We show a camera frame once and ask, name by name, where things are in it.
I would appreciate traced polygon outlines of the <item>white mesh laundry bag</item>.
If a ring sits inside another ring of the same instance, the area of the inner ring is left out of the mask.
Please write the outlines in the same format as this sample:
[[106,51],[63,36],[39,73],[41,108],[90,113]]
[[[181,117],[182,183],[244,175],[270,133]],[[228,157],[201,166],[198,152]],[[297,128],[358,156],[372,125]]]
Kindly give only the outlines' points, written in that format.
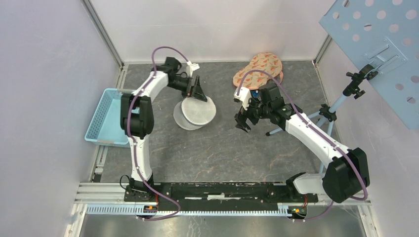
[[208,96],[207,101],[187,97],[178,102],[173,109],[173,118],[184,130],[197,130],[209,124],[216,115],[216,106]]

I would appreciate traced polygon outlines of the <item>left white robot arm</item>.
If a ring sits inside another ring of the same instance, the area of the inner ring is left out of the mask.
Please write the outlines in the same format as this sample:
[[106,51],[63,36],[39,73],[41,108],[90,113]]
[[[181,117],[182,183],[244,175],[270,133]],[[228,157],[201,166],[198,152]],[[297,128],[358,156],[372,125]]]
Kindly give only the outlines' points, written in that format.
[[206,96],[199,77],[192,77],[198,65],[187,61],[187,70],[174,57],[154,65],[146,81],[132,93],[121,97],[120,126],[128,138],[132,170],[126,193],[150,201],[158,196],[150,165],[149,140],[154,129],[153,101],[166,87],[181,93],[183,99],[175,105],[173,117],[184,130],[197,130],[211,122],[216,114],[212,99]]

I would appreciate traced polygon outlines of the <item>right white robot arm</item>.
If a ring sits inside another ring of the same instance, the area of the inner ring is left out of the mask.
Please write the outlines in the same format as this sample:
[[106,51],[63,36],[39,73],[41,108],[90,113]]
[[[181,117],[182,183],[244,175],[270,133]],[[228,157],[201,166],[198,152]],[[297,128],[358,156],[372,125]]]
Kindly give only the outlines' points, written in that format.
[[268,119],[304,144],[326,168],[325,173],[291,177],[285,188],[289,200],[299,201],[305,194],[327,195],[337,203],[349,198],[366,199],[370,177],[362,149],[351,149],[322,131],[299,107],[285,103],[274,84],[262,86],[257,95],[246,87],[236,88],[233,96],[235,102],[242,104],[235,114],[237,128],[249,132],[247,121],[256,125],[259,120]]

